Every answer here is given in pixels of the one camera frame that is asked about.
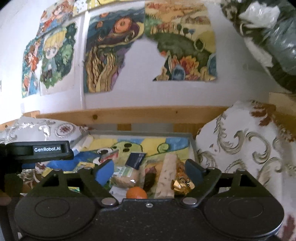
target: pillow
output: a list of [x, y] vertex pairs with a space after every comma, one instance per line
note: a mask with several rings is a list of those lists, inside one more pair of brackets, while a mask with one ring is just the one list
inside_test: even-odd
[[196, 136], [198, 161], [246, 169], [283, 205], [282, 241], [296, 238], [296, 138], [258, 102], [236, 102]]

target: orange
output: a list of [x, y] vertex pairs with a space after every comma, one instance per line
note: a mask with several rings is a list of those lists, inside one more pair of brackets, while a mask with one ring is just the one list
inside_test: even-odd
[[147, 193], [140, 187], [133, 187], [128, 189], [126, 198], [147, 199]]

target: patterned pillow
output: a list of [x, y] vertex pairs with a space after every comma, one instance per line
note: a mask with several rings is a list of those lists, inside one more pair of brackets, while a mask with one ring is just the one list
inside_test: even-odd
[[72, 142], [81, 137], [82, 131], [80, 127], [69, 122], [22, 116], [0, 135], [0, 143], [63, 140]]
[[236, 102], [196, 136], [198, 161], [248, 170], [283, 205], [283, 241], [296, 241], [296, 138], [258, 102]]

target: metal screw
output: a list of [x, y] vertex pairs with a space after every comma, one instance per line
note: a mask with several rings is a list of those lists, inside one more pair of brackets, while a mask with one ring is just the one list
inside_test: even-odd
[[194, 205], [197, 204], [197, 200], [194, 197], [185, 197], [182, 202], [186, 205]]
[[146, 203], [146, 207], [153, 207], [152, 203]]
[[106, 205], [106, 206], [113, 206], [116, 204], [116, 199], [112, 198], [112, 197], [106, 197], [104, 199], [102, 199], [102, 204]]

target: painting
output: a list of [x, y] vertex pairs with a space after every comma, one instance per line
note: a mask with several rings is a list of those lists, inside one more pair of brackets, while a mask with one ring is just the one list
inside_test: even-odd
[[165, 57], [159, 80], [210, 81], [217, 76], [215, 35], [204, 4], [145, 4], [145, 35]]
[[87, 10], [105, 5], [108, 3], [116, 2], [117, 0], [76, 0], [73, 8], [73, 17], [78, 14], [84, 13]]
[[72, 67], [74, 45], [76, 43], [76, 24], [66, 27], [60, 26], [48, 34], [44, 39], [42, 51], [42, 67], [40, 76], [41, 94], [50, 94], [67, 89], [63, 78], [69, 74]]
[[84, 92], [111, 91], [124, 56], [144, 33], [145, 9], [107, 12], [92, 17], [86, 42]]
[[44, 10], [36, 38], [60, 26], [72, 16], [75, 0], [61, 0]]
[[42, 58], [44, 38], [34, 39], [29, 42], [24, 51], [22, 63], [22, 97], [36, 94], [39, 90], [38, 77], [35, 74], [37, 65]]

